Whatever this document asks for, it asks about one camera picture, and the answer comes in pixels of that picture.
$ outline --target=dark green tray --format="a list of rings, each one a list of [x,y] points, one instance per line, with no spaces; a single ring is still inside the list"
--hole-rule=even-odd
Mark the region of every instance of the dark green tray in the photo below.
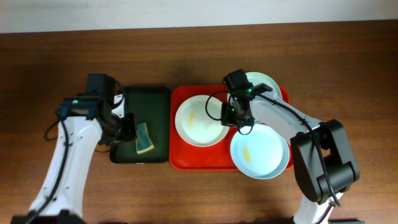
[[[134,113],[137,124],[147,124],[155,148],[139,155],[135,141],[114,146],[109,157],[112,162],[150,163],[169,159],[170,90],[166,87],[127,87],[125,113]]]

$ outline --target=plate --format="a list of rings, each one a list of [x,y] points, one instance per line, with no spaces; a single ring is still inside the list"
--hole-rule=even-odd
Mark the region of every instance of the plate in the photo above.
[[[250,127],[241,128],[242,133]],[[248,135],[236,133],[230,152],[236,167],[255,179],[271,179],[282,173],[290,159],[289,147],[282,136],[264,124],[255,124]]]
[[[207,147],[220,142],[228,133],[229,127],[211,119],[205,111],[207,95],[193,96],[185,100],[175,114],[175,128],[178,135],[193,146]],[[221,116],[222,102],[211,98],[208,112],[212,117]]]
[[[246,76],[248,77],[249,82],[253,83],[254,86],[265,83],[266,85],[270,86],[279,96],[279,98],[282,99],[282,92],[280,91],[280,88],[278,84],[268,75],[260,73],[260,72],[247,72]]]

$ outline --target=table surface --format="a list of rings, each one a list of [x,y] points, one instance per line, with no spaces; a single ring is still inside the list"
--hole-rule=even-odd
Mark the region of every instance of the table surface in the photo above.
[[[28,211],[55,148],[43,132],[87,74],[174,89],[220,84],[238,68],[270,75],[293,106],[345,126],[361,179],[332,219],[398,219],[398,21],[1,34],[0,58],[0,223]],[[83,213],[88,223],[266,221],[291,217],[301,196],[293,170],[255,180],[95,153]]]

